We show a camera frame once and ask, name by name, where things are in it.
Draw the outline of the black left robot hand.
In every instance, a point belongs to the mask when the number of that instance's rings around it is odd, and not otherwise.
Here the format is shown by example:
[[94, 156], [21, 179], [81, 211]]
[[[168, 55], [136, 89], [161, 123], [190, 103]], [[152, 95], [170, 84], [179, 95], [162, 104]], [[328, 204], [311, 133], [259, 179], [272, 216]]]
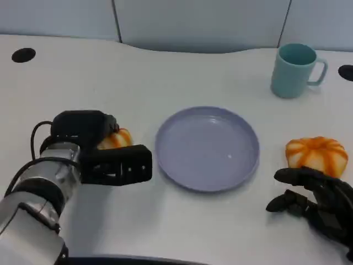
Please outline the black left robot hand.
[[94, 149], [119, 129], [114, 116], [99, 110], [67, 110], [53, 119], [50, 133], [54, 139], [71, 140], [82, 149]]

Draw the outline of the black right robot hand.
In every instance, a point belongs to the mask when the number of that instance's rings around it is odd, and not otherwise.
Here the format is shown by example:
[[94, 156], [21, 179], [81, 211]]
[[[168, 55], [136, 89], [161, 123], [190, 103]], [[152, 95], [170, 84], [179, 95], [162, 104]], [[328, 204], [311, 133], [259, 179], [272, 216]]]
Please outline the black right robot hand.
[[352, 187], [309, 167], [282, 168], [276, 171], [274, 178], [310, 190], [316, 202], [287, 189], [267, 205], [266, 211], [286, 211], [305, 218], [317, 232], [347, 247], [346, 258], [352, 261]]

